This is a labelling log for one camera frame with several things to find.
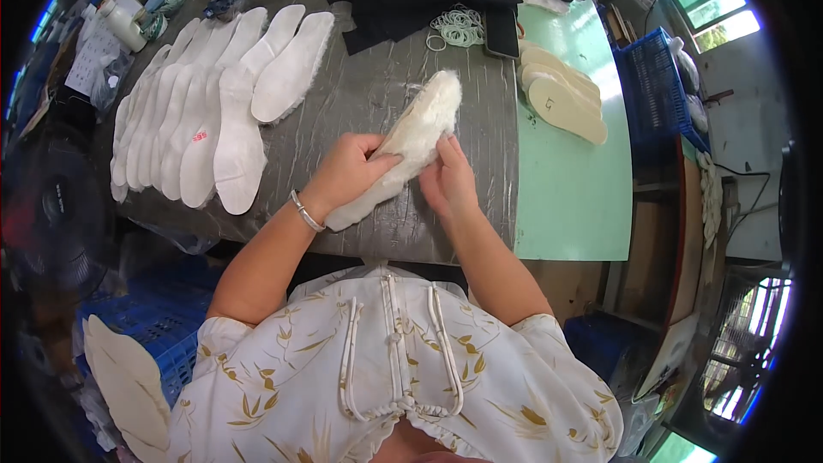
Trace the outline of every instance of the white wall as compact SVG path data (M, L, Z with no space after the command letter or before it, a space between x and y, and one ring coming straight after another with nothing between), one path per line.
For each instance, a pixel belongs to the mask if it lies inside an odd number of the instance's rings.
M788 141L788 97L772 61L765 33L738 38L694 58L708 97L725 90L734 95L708 104L712 157L737 171L769 171L771 178L757 202L777 202L781 149ZM739 177L738 199L749 210L764 177ZM777 207L753 213L729 240L727 256L781 260Z

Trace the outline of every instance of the hand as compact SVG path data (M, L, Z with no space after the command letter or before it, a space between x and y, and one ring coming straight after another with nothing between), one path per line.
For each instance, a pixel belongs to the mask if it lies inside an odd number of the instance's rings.
M402 160L401 156L384 154L366 161L384 139L383 135L345 133L335 142L300 193L306 212L316 222L322 223L333 210L363 195Z
M437 140L438 158L420 174L420 190L447 227L462 216L480 211L475 190L474 171L457 137Z

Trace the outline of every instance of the paper sheet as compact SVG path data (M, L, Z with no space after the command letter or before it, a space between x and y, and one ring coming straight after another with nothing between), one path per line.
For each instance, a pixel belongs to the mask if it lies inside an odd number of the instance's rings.
M91 86L95 82L100 58L105 55L117 57L122 47L118 37L114 36L105 24L97 24L86 44L74 58L72 69L66 76L66 86L86 96L91 95Z

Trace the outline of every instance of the gray work table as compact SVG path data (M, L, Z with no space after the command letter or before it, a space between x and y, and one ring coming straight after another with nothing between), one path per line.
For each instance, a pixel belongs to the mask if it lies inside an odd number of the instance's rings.
M124 96L158 48L174 42L191 18L201 17L208 0L186 0L168 30L136 55L123 82ZM272 17L300 3L307 14L330 10L336 24L322 66L305 101L277 126L261 126L268 164L258 196L245 214L227 213L217 196L200 210L169 201L159 191L129 191L117 206L122 216L163 228L248 242L289 198L301 189L334 141L346 131L387 133L421 86L440 69L455 69L463 85L456 134L477 177L478 199L489 221L509 247L514 244L518 195L518 132L514 63L488 57L480 46L454 46L434 52L425 29L394 43L384 42L349 57L341 32L354 27L350 5L326 0L250 0ZM93 160L108 189L108 160L114 110L95 137ZM362 222L318 235L310 251L344 256L376 256L408 262L455 263L454 252L426 204L417 180Z

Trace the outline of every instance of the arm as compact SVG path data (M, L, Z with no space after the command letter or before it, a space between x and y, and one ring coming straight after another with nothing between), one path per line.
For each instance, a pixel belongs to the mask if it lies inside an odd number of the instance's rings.
M366 161L383 139L347 133L337 140L299 195L315 222L323 223L335 208L354 201L400 161L392 155ZM316 234L287 201L225 269L206 318L226 316L254 327L269 317Z
M505 245L478 206L474 172L453 135L437 142L439 158L420 175L420 188L443 224L480 306L514 325L552 314L523 263Z

